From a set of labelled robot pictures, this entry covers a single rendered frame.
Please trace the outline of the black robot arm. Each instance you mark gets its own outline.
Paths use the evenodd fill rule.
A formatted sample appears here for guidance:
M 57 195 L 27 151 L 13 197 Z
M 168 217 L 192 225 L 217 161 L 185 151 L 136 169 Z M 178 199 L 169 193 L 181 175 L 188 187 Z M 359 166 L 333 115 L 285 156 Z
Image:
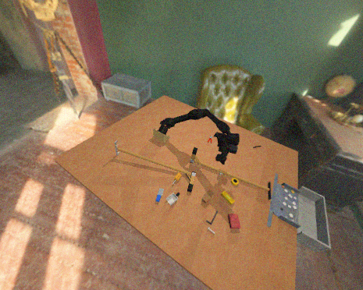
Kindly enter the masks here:
M 231 133 L 230 127 L 224 122 L 216 118 L 207 108 L 206 109 L 193 109 L 188 114 L 181 115 L 175 118 L 165 118 L 160 122 L 161 126 L 159 128 L 160 133 L 166 135 L 168 128 L 174 127 L 176 123 L 184 122 L 190 119 L 197 120 L 200 118 L 204 118 L 208 116 L 218 127 L 218 129 L 222 133 L 216 132 L 214 137 L 217 137 L 218 144 L 226 144 L 228 143 L 228 147 L 226 148 L 226 153 L 229 152 L 232 154 L 236 154 L 238 150 L 239 142 L 240 142 L 240 134 L 239 133 Z M 165 126 L 164 126 L 165 125 Z M 227 135 L 226 135 L 226 134 Z

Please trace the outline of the yellow ring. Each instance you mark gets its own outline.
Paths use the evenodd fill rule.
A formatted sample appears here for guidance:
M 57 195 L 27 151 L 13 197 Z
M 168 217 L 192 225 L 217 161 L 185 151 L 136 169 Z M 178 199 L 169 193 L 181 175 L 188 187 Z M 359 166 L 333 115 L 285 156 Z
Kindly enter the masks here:
M 234 186 L 237 186 L 238 185 L 238 182 L 239 182 L 239 180 L 238 179 L 232 179 L 231 180 L 231 183 L 234 185 Z

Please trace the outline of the red rectangular block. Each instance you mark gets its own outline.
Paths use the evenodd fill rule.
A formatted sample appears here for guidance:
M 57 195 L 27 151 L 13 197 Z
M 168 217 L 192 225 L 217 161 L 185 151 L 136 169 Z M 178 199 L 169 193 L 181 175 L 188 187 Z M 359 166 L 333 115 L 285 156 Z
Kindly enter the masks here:
M 228 216 L 230 229 L 241 228 L 239 218 L 238 218 L 238 214 L 227 214 L 227 216 Z

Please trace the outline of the yellow spirit level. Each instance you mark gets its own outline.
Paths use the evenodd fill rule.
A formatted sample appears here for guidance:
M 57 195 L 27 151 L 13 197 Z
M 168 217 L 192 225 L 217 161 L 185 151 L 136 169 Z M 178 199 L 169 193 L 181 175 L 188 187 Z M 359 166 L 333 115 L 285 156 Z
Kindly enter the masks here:
M 234 199 L 226 191 L 224 191 L 221 195 L 229 202 L 230 205 L 234 202 Z

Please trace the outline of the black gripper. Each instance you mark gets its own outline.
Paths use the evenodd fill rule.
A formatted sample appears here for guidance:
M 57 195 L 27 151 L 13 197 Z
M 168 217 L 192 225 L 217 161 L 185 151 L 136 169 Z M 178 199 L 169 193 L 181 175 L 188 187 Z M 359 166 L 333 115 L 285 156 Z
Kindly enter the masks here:
M 228 143 L 226 144 L 218 144 L 217 145 L 219 147 L 219 151 L 222 152 L 221 154 L 217 154 L 216 156 L 216 161 L 220 161 L 222 164 L 225 164 L 225 161 L 227 159 L 227 153 L 226 153 L 226 148 L 228 147 Z

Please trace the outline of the white open tray with black handle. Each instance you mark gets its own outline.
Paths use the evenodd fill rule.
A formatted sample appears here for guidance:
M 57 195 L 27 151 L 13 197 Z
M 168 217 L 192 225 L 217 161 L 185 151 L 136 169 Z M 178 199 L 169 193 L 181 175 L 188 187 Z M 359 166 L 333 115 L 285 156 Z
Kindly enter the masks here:
M 177 193 L 176 195 L 173 193 L 173 194 L 171 194 L 170 196 L 168 196 L 167 198 L 166 198 L 166 200 L 167 200 L 167 202 L 170 204 L 170 206 L 172 205 L 172 204 L 174 204 L 177 200 L 178 200 L 178 196 L 180 195 L 180 193 Z

